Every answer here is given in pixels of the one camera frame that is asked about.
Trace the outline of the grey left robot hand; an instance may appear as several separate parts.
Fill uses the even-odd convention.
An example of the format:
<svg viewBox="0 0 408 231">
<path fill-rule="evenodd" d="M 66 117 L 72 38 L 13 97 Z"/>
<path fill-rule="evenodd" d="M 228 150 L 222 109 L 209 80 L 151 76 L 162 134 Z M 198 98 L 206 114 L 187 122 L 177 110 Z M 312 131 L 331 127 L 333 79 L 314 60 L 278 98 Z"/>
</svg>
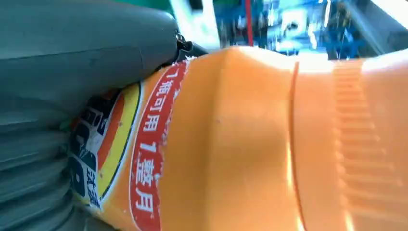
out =
<svg viewBox="0 0 408 231">
<path fill-rule="evenodd" d="M 94 94 L 205 54 L 158 9 L 114 0 L 3 0 L 0 111 L 72 114 Z"/>
</svg>

